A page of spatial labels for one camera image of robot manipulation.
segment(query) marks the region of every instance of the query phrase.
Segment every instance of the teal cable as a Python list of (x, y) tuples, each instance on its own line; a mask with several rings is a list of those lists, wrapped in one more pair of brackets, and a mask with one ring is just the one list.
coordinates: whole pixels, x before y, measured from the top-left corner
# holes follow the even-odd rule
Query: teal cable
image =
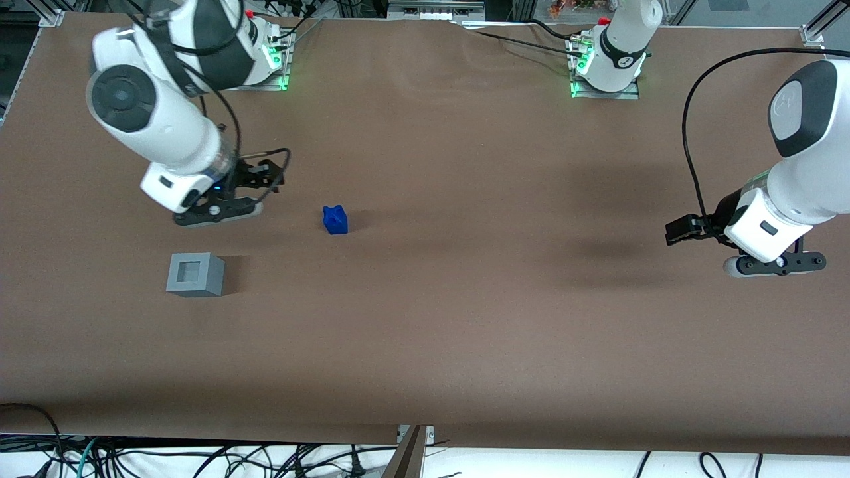
[(76, 469), (76, 478), (82, 478), (82, 469), (86, 464), (86, 457), (92, 451), (92, 447), (94, 443), (98, 440), (98, 437), (95, 436), (89, 443), (86, 445), (86, 449), (82, 451), (82, 455), (80, 455), (80, 466)]

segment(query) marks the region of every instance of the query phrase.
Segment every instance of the gray box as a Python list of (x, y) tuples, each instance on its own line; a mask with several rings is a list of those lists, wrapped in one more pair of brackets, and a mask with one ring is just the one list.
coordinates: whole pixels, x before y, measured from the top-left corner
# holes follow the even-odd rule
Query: gray box
[(166, 292), (180, 297), (220, 297), (224, 261), (211, 253), (171, 254)]

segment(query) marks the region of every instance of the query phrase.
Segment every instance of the white floor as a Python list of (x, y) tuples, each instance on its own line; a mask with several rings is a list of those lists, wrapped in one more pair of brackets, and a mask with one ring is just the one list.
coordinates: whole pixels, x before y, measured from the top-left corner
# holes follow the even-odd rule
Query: white floor
[[(177, 452), (177, 449), (156, 449), (157, 452)], [(191, 448), (192, 451), (213, 452), (216, 448)], [(236, 449), (248, 453), (254, 448)], [(304, 465), (321, 461), (334, 455), (345, 453), (350, 447), (334, 445), (322, 447), (304, 460)], [(294, 451), (294, 447), (271, 448), (274, 463), (281, 463)], [(633, 478), (643, 452), (594, 452), (594, 451), (552, 451), (552, 450), (503, 450), (485, 448), (429, 448), (425, 459), (422, 478), (445, 478), (457, 475), (458, 478)], [(392, 452), (362, 453), (360, 462), (365, 469), (374, 469), (389, 462)], [(701, 478), (698, 453), (653, 452), (643, 478), (661, 478), (667, 476)], [(718, 453), (728, 478), (750, 478), (756, 466), (756, 455), (737, 453)], [(264, 455), (255, 455), (258, 461), (265, 463)], [(45, 463), (46, 457), (40, 452), (2, 453), (0, 454), (0, 478), (19, 478), (36, 473)], [(204, 458), (162, 458), (130, 455), (122, 462), (141, 478), (190, 478)], [(349, 469), (350, 460), (337, 462), (342, 468)], [(218, 458), (201, 473), (200, 478), (221, 478), (227, 468), (227, 461)], [(720, 473), (709, 466), (716, 478)], [(49, 478), (58, 475), (54, 465)], [(343, 473), (336, 468), (316, 469), (309, 476), (339, 477)], [(66, 468), (65, 476), (74, 478)], [(233, 474), (233, 478), (262, 478), (260, 468), (247, 466)], [(767, 455), (762, 465), (762, 478), (847, 478), (850, 476), (850, 457), (813, 457)]]

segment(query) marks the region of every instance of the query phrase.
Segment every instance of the blue cube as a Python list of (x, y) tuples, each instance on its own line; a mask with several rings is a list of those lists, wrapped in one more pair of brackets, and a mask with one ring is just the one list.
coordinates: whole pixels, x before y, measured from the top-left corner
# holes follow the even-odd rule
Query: blue cube
[(324, 206), (322, 208), (324, 217), (322, 224), (325, 225), (330, 234), (348, 234), (349, 233), (349, 217), (343, 210), (342, 206), (336, 205), (333, 208)]

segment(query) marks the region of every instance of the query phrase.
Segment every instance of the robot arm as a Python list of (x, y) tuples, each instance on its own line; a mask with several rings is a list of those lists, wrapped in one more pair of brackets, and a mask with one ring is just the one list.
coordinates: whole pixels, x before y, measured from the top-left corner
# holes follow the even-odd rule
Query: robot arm
[(850, 61), (804, 66), (773, 97), (768, 120), (783, 159), (720, 201), (709, 224), (691, 214), (667, 225), (670, 245), (712, 228), (740, 249), (744, 255), (725, 264), (732, 276), (825, 267), (823, 254), (787, 250), (815, 225), (850, 213)]
[(576, 72), (598, 90), (622, 91), (640, 74), (663, 16), (658, 0), (620, 0), (610, 24), (590, 30), (592, 49)]
[(248, 18), (240, 5), (189, 0), (151, 14), (144, 26), (102, 31), (92, 43), (89, 110), (109, 134), (150, 161), (141, 188), (180, 225), (260, 213), (262, 204), (235, 198), (235, 188), (274, 188), (270, 178), (280, 172), (271, 162), (248, 167), (187, 98), (260, 83), (281, 68), (280, 27)]

